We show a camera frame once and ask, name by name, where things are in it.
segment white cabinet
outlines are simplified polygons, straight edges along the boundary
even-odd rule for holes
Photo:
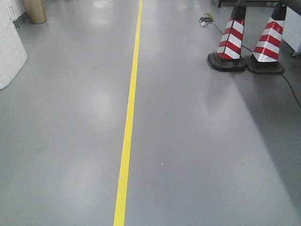
[[[301,52],[301,16],[287,8],[282,38],[296,52]]]

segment red stripe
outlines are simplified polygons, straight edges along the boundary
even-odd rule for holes
[[[269,29],[269,28],[273,28],[279,34],[282,34],[283,27],[275,21],[268,23],[267,26],[265,27],[265,29]]]
[[[231,30],[230,27],[229,27],[229,28],[226,28],[225,31],[224,31],[224,34],[229,34],[229,33],[230,33],[230,30]]]
[[[227,41],[221,41],[220,45],[218,47],[223,47],[223,46],[226,46],[227,44]]]
[[[235,37],[237,37],[239,40],[243,39],[243,34],[240,33],[238,30],[236,30],[235,28],[232,28],[231,34],[233,34]]]
[[[232,60],[233,58],[230,57],[228,54],[225,54],[225,53],[224,53],[222,59],[224,59],[224,60]]]
[[[236,20],[237,23],[240,23],[241,25],[245,26],[245,20]]]
[[[233,50],[234,52],[236,52],[237,54],[240,55],[241,48],[237,47],[237,46],[234,45],[233,43],[231,43],[231,42],[228,41],[227,47],[230,48],[231,50]]]
[[[269,43],[273,44],[274,46],[280,47],[281,41],[275,39],[273,36],[266,34],[262,35],[259,41],[268,41]]]
[[[220,56],[221,59],[223,60],[232,60],[233,58],[230,57],[229,55],[225,54],[225,53],[219,53],[218,54]]]
[[[269,50],[268,48],[256,47],[254,49],[254,52],[255,53],[261,53],[261,54],[264,54],[264,55],[266,55],[268,57],[271,57],[271,58],[273,58],[275,60],[278,60],[278,53],[275,53],[275,52]]]

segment power cord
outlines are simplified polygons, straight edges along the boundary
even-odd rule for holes
[[[296,96],[296,94],[295,94],[295,92],[294,92],[294,90],[293,90],[293,88],[292,88],[290,82],[288,81],[288,79],[287,79],[283,74],[281,74],[281,76],[286,80],[287,84],[288,84],[289,87],[291,88],[291,91],[292,91],[292,93],[293,93],[293,96],[295,97],[295,100],[296,100],[297,104],[299,105],[299,108],[301,109],[301,104],[300,104],[300,102],[298,101],[298,98],[297,98],[297,96]]]

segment black cable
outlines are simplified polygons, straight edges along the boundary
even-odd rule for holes
[[[295,94],[295,92],[294,92],[294,90],[293,90],[293,88],[292,88],[290,82],[287,80],[287,78],[286,78],[283,74],[282,74],[281,76],[286,80],[287,84],[290,86],[291,91],[292,91],[292,93],[293,93],[293,96],[295,97],[295,100],[296,100],[297,104],[299,105],[299,108],[301,109],[301,104],[300,104],[300,102],[298,101],[298,98],[297,98],[297,96],[296,96],[296,94]]]
[[[199,22],[213,22],[213,19],[209,18],[209,17],[200,17]]]
[[[215,23],[207,23],[207,24],[213,24],[213,25],[218,29],[218,31],[219,31],[221,34],[223,34],[223,32],[218,28],[218,26],[216,26]],[[248,47],[246,47],[246,46],[244,46],[244,45],[242,45],[242,47],[246,48],[246,49],[249,50],[250,52],[253,52],[252,50],[250,50]]]

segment white reflective stripe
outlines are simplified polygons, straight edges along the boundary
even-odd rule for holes
[[[239,31],[240,33],[244,32],[244,26],[237,21],[234,21],[233,27],[235,28],[235,30]]]
[[[242,41],[240,39],[238,39],[237,37],[235,37],[233,34],[230,34],[229,42],[231,42],[233,45],[237,46],[238,48],[241,48]],[[218,47],[217,52],[218,53],[223,53],[224,49],[225,49],[225,46]]]
[[[242,41],[235,37],[233,34],[230,34],[229,41],[236,45],[238,48],[241,48]]]
[[[221,42],[222,41],[227,41],[227,40],[230,40],[234,45],[236,45],[237,47],[241,47],[241,40],[238,39],[237,37],[235,37],[233,34],[224,34],[222,36],[222,39],[221,39]]]
[[[276,32],[273,28],[263,30],[262,36],[267,35],[267,34],[270,35],[270,36],[273,36],[275,39],[281,41],[282,35],[279,34],[278,32]]]
[[[279,24],[280,26],[284,26],[284,20],[274,20],[272,17],[269,18],[268,24],[271,22],[276,22],[277,24]]]
[[[259,41],[256,46],[267,48],[275,53],[279,52],[279,47],[274,46],[273,44],[271,44],[267,41]]]
[[[277,60],[261,53],[253,53],[253,55],[259,62],[277,62]]]
[[[226,49],[225,49],[225,54],[229,55],[233,59],[239,59],[240,58],[239,54],[237,54],[236,52],[234,52],[233,50],[231,50],[228,47],[226,47]]]
[[[222,36],[221,42],[222,42],[222,41],[228,40],[228,37],[229,37],[229,34],[224,34],[224,35]]]
[[[225,46],[223,46],[223,47],[219,47],[219,48],[217,48],[217,53],[224,53],[224,50],[225,50]]]
[[[229,27],[232,27],[232,22],[233,22],[233,20],[229,20],[229,21],[227,22],[227,25],[226,25],[225,30],[226,30],[227,28],[229,28]]]
[[[268,24],[271,23],[271,22],[274,22],[274,21],[275,20],[272,17],[270,17],[269,20],[268,20]]]

